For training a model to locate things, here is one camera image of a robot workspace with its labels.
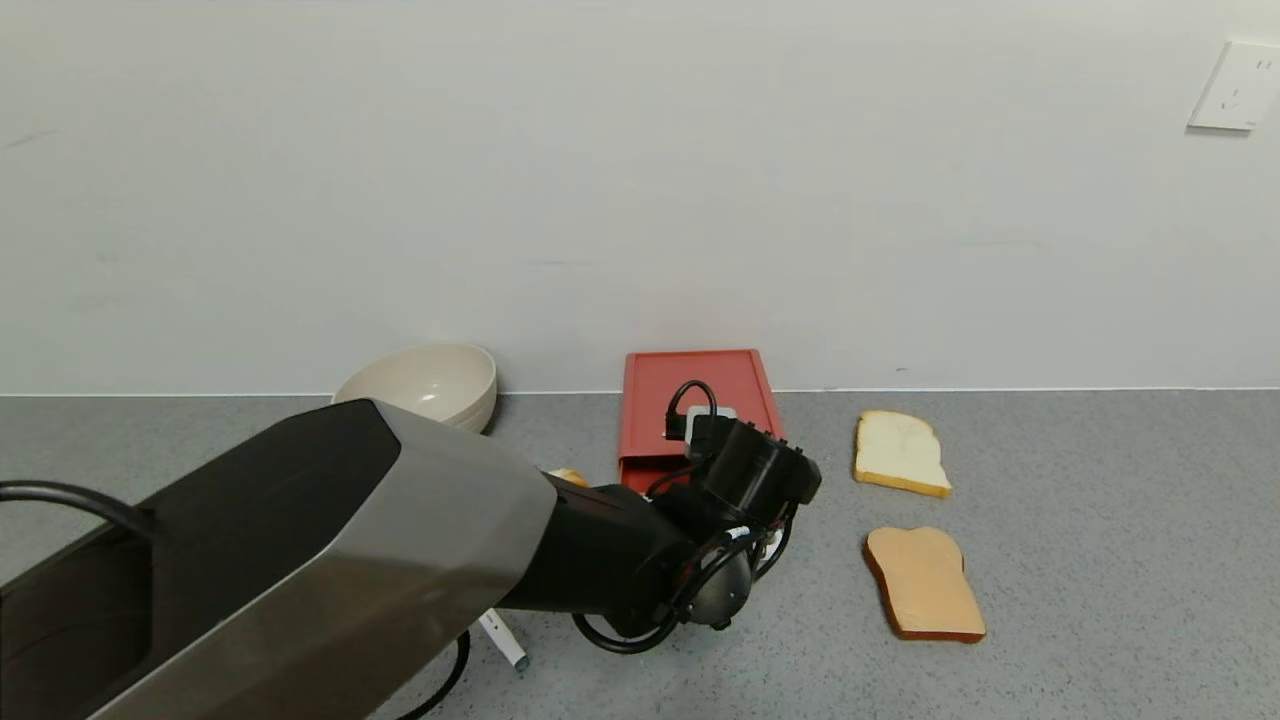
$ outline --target white wall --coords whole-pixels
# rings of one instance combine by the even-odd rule
[[[1280,386],[1275,0],[0,5],[0,392]]]

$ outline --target white leg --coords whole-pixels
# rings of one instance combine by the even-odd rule
[[[489,639],[507,656],[507,662],[511,662],[512,667],[516,670],[529,667],[529,655],[525,653],[525,648],[520,647],[516,635],[511,634],[511,628],[502,621],[497,610],[489,610],[481,615],[480,626],[489,633]]]

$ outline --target red tray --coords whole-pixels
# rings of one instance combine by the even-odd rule
[[[685,446],[663,436],[667,402],[685,380],[712,386],[721,407],[732,407],[740,420],[783,437],[782,418],[755,350],[700,350],[691,352],[632,352],[627,355],[622,383],[622,432],[618,442],[618,480],[645,492],[664,473],[689,461]],[[698,388],[685,393],[678,410],[707,405]]]

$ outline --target bread slice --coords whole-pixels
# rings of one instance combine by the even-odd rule
[[[878,528],[867,536],[863,555],[897,637],[966,643],[987,637],[951,536],[937,528]]]
[[[868,410],[859,418],[854,479],[934,497],[951,495],[933,425],[890,410]]]
[[[591,483],[586,482],[586,478],[582,477],[582,473],[579,473],[572,468],[561,468],[558,470],[552,470],[548,474],[556,475],[557,478],[573,483],[575,486],[580,486],[584,488],[591,487]]]

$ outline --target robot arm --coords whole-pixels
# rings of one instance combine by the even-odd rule
[[[141,502],[152,541],[104,527],[0,588],[0,715],[360,717],[490,607],[572,612],[616,652],[723,628],[820,479],[682,420],[690,483],[652,500],[376,401],[283,420]]]

